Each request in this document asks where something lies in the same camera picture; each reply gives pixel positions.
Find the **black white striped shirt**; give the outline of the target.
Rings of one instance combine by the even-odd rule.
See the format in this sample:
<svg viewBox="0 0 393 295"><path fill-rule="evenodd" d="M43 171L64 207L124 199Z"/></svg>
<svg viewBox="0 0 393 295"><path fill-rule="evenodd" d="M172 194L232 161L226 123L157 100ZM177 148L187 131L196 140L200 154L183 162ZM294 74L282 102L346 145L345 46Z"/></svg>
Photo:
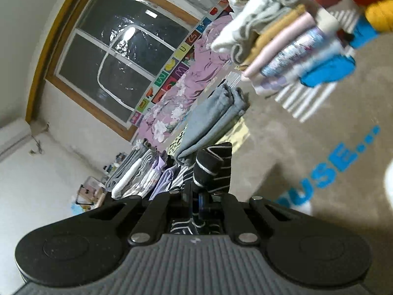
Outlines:
<svg viewBox="0 0 393 295"><path fill-rule="evenodd" d="M219 196L229 192L232 143L198 150L191 173L182 185L181 215L172 221L174 235L220 235L223 233Z"/></svg>

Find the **left stack folded clothes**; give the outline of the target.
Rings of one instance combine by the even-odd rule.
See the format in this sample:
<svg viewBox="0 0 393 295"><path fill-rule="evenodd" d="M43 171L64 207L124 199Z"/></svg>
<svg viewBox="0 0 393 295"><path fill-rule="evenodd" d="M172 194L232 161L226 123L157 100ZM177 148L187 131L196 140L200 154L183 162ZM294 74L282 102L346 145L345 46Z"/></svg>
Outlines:
<svg viewBox="0 0 393 295"><path fill-rule="evenodd" d="M114 200L129 196L147 198L158 186L164 171L176 164L165 150L159 151L147 139L139 139L130 153L119 153L106 167L105 191Z"/></svg>

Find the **right stack folded clothes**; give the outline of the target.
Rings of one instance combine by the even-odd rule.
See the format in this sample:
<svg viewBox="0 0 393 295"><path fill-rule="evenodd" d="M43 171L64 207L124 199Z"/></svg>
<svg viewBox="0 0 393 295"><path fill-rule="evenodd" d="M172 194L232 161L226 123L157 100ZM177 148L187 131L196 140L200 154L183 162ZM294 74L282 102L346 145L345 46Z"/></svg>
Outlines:
<svg viewBox="0 0 393 295"><path fill-rule="evenodd" d="M295 81L309 87L338 81L355 62L344 54L351 40L347 25L329 8L316 0L248 0L211 49L229 53L259 95Z"/></svg>

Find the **cluttered wooden desk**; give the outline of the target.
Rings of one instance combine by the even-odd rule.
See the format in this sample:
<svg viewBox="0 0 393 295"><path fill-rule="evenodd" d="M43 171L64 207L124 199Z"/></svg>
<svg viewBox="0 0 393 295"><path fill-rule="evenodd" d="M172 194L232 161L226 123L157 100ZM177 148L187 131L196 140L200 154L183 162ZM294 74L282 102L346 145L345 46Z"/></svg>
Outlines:
<svg viewBox="0 0 393 295"><path fill-rule="evenodd" d="M106 182L117 168L121 166L126 157L126 152L120 152L112 163L103 166L103 176L100 179L89 176L80 185L76 196L71 198L70 210L72 215L79 215L94 210L104 203L107 195Z"/></svg>

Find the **Mickey Mouse brown blanket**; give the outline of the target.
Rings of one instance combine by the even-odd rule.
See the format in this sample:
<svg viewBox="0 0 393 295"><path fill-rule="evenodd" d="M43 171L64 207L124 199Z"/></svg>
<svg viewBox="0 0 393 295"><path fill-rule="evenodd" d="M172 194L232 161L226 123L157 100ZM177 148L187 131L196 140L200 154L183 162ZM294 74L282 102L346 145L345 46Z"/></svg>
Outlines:
<svg viewBox="0 0 393 295"><path fill-rule="evenodd" d="M336 83L295 82L269 97L241 84L251 106L226 135L238 199L257 193L312 215L392 222L392 34L345 54L356 67Z"/></svg>

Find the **grey folded garment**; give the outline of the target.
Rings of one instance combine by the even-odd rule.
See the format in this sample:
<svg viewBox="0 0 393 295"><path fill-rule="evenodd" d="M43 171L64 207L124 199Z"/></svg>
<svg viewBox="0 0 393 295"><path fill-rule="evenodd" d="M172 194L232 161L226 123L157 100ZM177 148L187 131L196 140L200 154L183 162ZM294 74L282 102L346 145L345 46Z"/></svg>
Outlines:
<svg viewBox="0 0 393 295"><path fill-rule="evenodd" d="M187 119L182 141L175 152L180 164L192 164L199 149L216 143L246 113L248 98L241 88L221 85L199 104Z"/></svg>

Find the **purple floral duvet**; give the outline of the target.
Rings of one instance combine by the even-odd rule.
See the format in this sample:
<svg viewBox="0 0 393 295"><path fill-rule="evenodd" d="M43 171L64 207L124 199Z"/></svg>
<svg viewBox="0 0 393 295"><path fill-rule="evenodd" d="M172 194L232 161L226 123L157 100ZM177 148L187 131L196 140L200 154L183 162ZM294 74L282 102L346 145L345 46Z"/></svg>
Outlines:
<svg viewBox="0 0 393 295"><path fill-rule="evenodd" d="M181 123L198 96L230 60L229 53L215 53L211 44L231 21L230 15L224 15L207 25L195 43L194 62L143 117L138 138L147 139L152 146L163 148L165 140Z"/></svg>

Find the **white air conditioner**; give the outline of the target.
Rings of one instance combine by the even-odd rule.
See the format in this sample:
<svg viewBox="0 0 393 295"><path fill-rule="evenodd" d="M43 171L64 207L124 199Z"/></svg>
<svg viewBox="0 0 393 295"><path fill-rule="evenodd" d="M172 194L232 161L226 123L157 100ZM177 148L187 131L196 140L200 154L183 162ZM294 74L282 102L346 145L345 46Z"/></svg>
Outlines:
<svg viewBox="0 0 393 295"><path fill-rule="evenodd" d="M23 119L18 118L1 128L0 161L12 155L19 147L31 139L31 127Z"/></svg>

